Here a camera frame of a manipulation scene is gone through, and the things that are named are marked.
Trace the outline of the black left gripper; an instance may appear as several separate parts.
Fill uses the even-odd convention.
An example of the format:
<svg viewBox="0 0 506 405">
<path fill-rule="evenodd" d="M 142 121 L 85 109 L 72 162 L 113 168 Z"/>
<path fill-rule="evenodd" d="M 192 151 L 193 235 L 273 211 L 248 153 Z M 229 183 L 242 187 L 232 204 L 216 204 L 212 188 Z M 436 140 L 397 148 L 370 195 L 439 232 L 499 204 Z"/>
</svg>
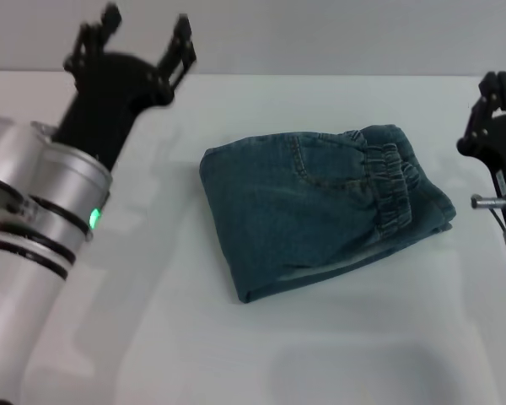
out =
<svg viewBox="0 0 506 405">
<path fill-rule="evenodd" d="M 108 170 L 115 166 L 138 116 L 152 107 L 170 105 L 174 91 L 196 63 L 185 13 L 178 16 L 156 67 L 127 54 L 100 55 L 121 21 L 117 5 L 107 3 L 99 22 L 79 26 L 63 63 L 68 73 L 82 68 L 75 77 L 77 94 L 53 136 L 54 142 L 86 153 Z"/>
</svg>

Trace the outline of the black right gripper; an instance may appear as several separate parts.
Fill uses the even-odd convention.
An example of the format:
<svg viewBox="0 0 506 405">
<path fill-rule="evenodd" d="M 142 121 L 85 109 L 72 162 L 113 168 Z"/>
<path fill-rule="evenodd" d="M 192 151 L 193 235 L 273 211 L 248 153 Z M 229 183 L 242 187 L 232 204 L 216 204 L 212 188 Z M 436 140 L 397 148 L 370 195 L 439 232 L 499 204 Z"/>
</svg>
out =
<svg viewBox="0 0 506 405">
<path fill-rule="evenodd" d="M 480 97 L 456 147 L 488 168 L 497 197 L 506 198 L 506 71 L 486 73 L 478 88 Z M 506 208 L 502 212 L 506 225 Z"/>
</svg>

